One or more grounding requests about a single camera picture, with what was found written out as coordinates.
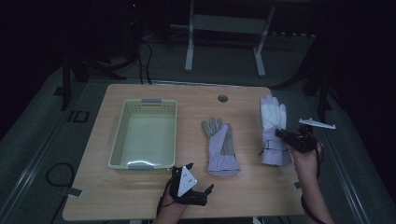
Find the green plastic basket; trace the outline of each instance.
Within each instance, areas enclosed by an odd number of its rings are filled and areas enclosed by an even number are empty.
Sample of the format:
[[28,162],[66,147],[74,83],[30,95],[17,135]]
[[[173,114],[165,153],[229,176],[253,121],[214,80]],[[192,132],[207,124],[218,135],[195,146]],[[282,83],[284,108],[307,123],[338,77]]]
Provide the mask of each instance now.
[[177,101],[126,100],[108,166],[120,170],[171,168],[176,134]]

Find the black equipment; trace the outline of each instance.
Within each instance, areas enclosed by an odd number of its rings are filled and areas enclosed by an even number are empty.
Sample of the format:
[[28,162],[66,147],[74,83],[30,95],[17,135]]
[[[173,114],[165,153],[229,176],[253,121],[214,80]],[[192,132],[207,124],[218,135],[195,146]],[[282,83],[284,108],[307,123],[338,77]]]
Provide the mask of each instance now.
[[[186,168],[190,170],[192,166],[193,163],[190,163],[186,165]],[[183,167],[173,168],[169,194],[172,196],[172,198],[175,200],[176,203],[205,206],[207,203],[207,195],[209,195],[212,192],[214,185],[212,184],[211,186],[209,186],[209,188],[207,188],[204,192],[198,192],[189,189],[182,196],[178,196],[177,193],[180,186],[180,181],[182,179],[181,176],[182,169]]]
[[283,129],[276,129],[275,135],[281,138],[288,145],[296,148],[299,152],[305,153],[317,148],[318,140],[312,135],[311,125],[300,125],[297,133],[291,133]]

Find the dark background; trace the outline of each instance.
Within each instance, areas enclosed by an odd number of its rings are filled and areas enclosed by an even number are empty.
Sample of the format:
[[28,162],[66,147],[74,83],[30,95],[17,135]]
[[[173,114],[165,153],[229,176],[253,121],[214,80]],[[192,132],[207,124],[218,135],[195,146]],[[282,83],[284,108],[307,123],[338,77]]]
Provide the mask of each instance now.
[[[138,50],[138,46],[128,43],[135,43],[129,40],[141,35],[139,32],[145,28],[167,37],[169,24],[188,24],[189,1],[134,2],[137,8],[132,9],[132,2],[125,0],[0,3],[0,137],[7,133],[46,78],[61,66],[71,45],[97,61],[107,62],[110,55],[128,55]],[[213,2],[202,1],[196,10],[261,16],[261,7],[257,11],[244,10],[247,3],[258,1]],[[323,57],[328,62],[331,86],[395,199],[396,153],[392,140],[396,3],[350,0],[343,1],[341,6],[337,4],[337,1],[278,4],[270,32],[317,36],[306,59]],[[131,10],[142,21],[139,32],[129,29]]]

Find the hand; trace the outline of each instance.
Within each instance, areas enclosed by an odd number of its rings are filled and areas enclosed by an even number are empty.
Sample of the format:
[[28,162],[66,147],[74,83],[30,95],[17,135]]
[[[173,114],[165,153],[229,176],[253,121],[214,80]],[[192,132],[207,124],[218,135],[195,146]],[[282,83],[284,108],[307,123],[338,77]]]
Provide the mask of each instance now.
[[[317,143],[318,153],[321,157],[323,151],[323,145]],[[299,152],[296,148],[288,145],[288,149],[294,158],[294,167],[300,181],[316,181],[318,174],[318,157],[315,150],[305,152],[304,154]]]

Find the glove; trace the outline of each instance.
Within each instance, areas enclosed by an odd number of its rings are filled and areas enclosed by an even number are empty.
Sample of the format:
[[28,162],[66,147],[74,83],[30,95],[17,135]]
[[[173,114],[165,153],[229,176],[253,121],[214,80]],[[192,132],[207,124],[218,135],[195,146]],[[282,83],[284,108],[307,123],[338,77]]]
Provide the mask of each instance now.
[[233,151],[233,131],[230,124],[222,119],[210,118],[210,123],[202,121],[202,128],[209,141],[209,165],[211,175],[235,175],[241,168]]
[[261,98],[262,113],[262,163],[287,165],[291,163],[289,150],[280,138],[275,136],[276,129],[286,129],[286,107],[279,105],[276,97],[267,94]]

